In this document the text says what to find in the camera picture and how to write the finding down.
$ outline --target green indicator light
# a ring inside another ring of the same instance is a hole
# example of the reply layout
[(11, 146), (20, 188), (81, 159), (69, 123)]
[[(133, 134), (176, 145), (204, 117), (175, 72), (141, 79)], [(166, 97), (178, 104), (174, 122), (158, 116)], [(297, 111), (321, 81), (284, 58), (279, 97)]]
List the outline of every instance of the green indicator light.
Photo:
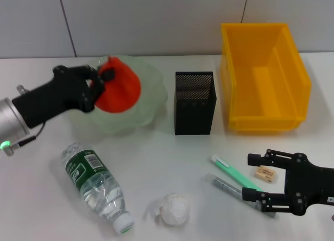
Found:
[(10, 145), (10, 141), (4, 141), (1, 145), (0, 145), (0, 149), (2, 150), (4, 147), (9, 146)]

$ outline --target green bottle label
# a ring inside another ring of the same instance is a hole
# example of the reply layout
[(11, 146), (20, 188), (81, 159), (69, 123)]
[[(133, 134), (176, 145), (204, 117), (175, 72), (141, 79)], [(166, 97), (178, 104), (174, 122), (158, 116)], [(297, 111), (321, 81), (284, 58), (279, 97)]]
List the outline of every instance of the green bottle label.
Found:
[(66, 164), (66, 172), (78, 190), (91, 176), (107, 170), (93, 150), (77, 153)]

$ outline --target robotic arm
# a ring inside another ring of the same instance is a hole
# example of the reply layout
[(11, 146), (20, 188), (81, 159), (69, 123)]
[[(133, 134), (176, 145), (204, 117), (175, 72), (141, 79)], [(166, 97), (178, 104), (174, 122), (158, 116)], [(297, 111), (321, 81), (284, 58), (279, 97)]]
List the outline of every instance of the robotic arm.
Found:
[[(78, 109), (88, 113), (105, 90), (104, 83), (114, 79), (112, 68), (103, 73), (90, 66), (65, 67), (53, 69), (54, 78), (28, 91), (23, 86), (17, 89), (21, 96), (0, 100), (0, 149), (10, 156), (14, 150), (36, 139), (44, 124), (58, 114)], [(19, 141), (29, 134), (29, 129), (43, 124), (36, 136)]]
[(334, 169), (313, 165), (303, 153), (267, 150), (264, 157), (249, 154), (248, 165), (274, 166), (286, 170), (283, 194), (243, 188), (243, 200), (259, 200), (262, 212), (291, 212), (302, 216), (307, 207), (316, 203), (334, 206)]

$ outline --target plastic water bottle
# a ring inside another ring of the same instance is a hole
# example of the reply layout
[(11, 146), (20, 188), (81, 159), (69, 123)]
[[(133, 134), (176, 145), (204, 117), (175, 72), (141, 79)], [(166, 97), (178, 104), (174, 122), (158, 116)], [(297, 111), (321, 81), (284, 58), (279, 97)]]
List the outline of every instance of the plastic water bottle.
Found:
[(84, 201), (106, 218), (119, 235), (134, 225), (133, 217), (125, 210), (120, 185), (89, 146), (71, 144), (63, 151), (62, 161)]

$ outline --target red object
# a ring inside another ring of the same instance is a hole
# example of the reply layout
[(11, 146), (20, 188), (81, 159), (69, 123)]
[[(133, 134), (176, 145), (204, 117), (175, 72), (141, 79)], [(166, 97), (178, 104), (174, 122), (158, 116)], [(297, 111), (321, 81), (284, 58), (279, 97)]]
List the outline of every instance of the red object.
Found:
[(114, 69), (115, 77), (105, 83), (105, 91), (95, 105), (110, 113), (126, 111), (139, 99), (141, 91), (139, 78), (117, 57), (108, 57), (108, 61), (101, 66), (99, 75), (108, 69)]

